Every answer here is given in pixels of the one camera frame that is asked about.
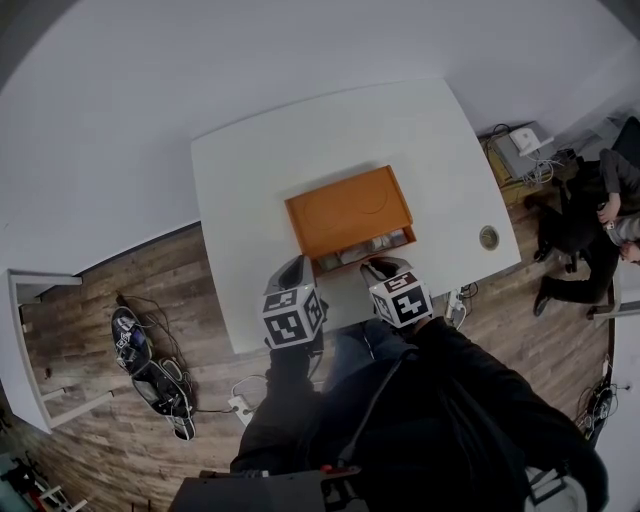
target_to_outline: wooden floor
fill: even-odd
[[[561,274],[561,265],[555,258],[532,264],[536,219],[521,205],[511,207],[510,216],[523,263],[479,283],[462,331],[573,418],[580,393],[602,373],[607,326],[596,328],[584,319],[587,308],[575,304],[553,302],[542,318],[532,315],[540,277],[549,271]],[[412,263],[420,268],[420,262]],[[148,498],[153,510],[166,510],[184,477],[228,468],[243,428],[234,414],[201,413],[195,418],[195,440],[173,437],[115,362],[109,319],[116,290],[152,298],[166,310],[197,383],[200,408],[225,408],[239,377],[267,369],[266,350],[233,354],[202,232],[195,227],[87,272],[81,287],[54,289],[43,304],[23,308],[24,321],[33,328],[27,344],[41,390],[69,390],[47,403],[52,412],[109,389],[116,396],[51,436],[13,418],[11,439],[30,451],[53,484],[62,484],[74,499],[88,499],[89,510],[128,511],[132,502],[142,505]],[[149,310],[148,304],[132,302],[139,312]],[[162,331],[151,329],[151,335],[160,348],[169,348]],[[322,380],[331,358],[328,343],[315,380]],[[253,380],[238,391],[257,403],[263,386]]]

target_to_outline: desk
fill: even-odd
[[[52,418],[45,402],[65,394],[65,390],[59,389],[46,395],[40,393],[24,342],[18,301],[38,302],[29,297],[29,291],[36,289],[80,284],[81,278],[71,276],[27,274],[12,270],[0,275],[0,381],[11,412],[47,434],[51,434],[51,429],[58,425],[109,401],[113,393],[105,393]]]
[[[236,352],[263,347],[257,304],[300,253],[284,200],[391,165],[413,216],[406,258],[433,296],[520,261],[506,207],[478,139],[443,80],[366,87],[296,103],[191,146],[211,272]],[[500,244],[479,243],[493,226]],[[357,268],[322,277],[325,332],[373,315]]]

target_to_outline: orange box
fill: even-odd
[[[409,243],[415,241],[411,213],[388,165],[292,197],[285,204],[300,250],[312,260],[399,229]]]

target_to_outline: power strip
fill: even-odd
[[[236,416],[240,418],[240,421],[244,423],[246,427],[253,419],[253,412],[249,408],[249,404],[245,401],[242,395],[234,396],[229,400],[229,405],[236,413]]]

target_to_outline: electronic device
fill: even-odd
[[[496,137],[491,142],[491,147],[515,180],[535,170],[536,160],[548,160],[556,152],[553,137],[549,137],[538,123],[530,123]]]

